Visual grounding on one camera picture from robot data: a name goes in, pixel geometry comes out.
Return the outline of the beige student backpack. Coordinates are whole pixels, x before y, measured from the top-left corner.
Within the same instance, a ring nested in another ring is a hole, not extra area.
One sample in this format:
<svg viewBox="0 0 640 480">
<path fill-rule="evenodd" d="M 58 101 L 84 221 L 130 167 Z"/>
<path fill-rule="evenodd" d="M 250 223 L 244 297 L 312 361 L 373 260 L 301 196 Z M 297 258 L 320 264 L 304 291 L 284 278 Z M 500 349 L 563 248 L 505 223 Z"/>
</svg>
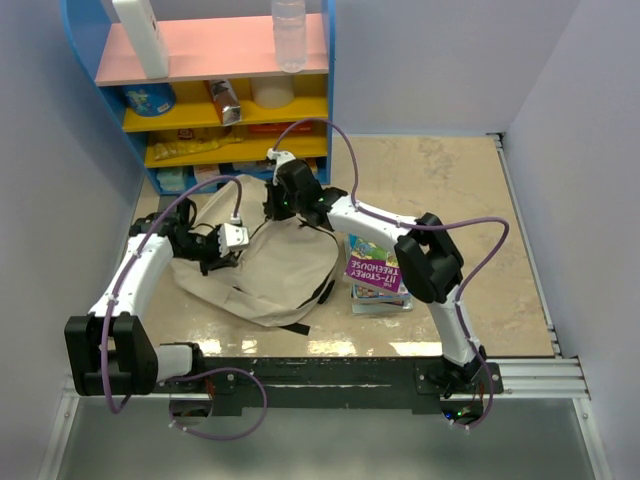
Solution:
<svg viewBox="0 0 640 480">
<path fill-rule="evenodd" d="M 197 262 L 175 259 L 173 279 L 186 292 L 241 319 L 307 336 L 310 327 L 303 318 L 327 300 L 335 284 L 338 241 L 297 217 L 268 220 L 265 183 L 249 175 L 239 181 L 248 248 L 234 266 L 206 275 Z"/>
</svg>

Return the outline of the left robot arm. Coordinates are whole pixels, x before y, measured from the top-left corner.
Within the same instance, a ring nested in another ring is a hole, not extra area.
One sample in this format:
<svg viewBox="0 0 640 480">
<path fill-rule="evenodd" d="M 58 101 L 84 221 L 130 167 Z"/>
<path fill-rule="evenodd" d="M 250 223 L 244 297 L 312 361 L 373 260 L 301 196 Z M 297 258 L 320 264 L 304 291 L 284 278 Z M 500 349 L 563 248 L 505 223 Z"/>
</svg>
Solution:
<svg viewBox="0 0 640 480">
<path fill-rule="evenodd" d="M 238 255 L 220 253 L 218 226 L 195 231 L 195 203 L 174 206 L 150 237 L 159 212 L 137 219 L 129 230 L 125 257 L 105 293 L 84 316 L 67 321 L 64 337 L 72 378 L 82 396 L 104 394 L 106 373 L 111 394 L 146 395 L 167 380 L 185 392 L 200 390 L 207 380 L 204 354 L 193 342 L 153 346 L 143 326 L 156 285 L 171 260 L 183 259 L 198 278 L 237 264 Z"/>
</svg>

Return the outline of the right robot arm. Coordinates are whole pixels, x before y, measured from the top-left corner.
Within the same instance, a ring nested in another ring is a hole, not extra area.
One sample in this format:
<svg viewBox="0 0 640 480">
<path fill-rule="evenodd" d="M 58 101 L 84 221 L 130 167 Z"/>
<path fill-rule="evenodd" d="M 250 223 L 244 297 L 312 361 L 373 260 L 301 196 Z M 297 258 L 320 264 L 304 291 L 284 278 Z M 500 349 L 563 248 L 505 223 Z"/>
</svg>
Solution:
<svg viewBox="0 0 640 480">
<path fill-rule="evenodd" d="M 488 371 L 486 353 L 462 300 L 463 257 L 439 218 L 393 216 L 358 203 L 344 190 L 322 187 L 307 163 L 295 157 L 271 163 L 266 216 L 299 216 L 313 227 L 354 235 L 393 253 L 404 286 L 428 306 L 440 336 L 442 365 L 429 379 L 448 395 L 476 386 Z"/>
</svg>

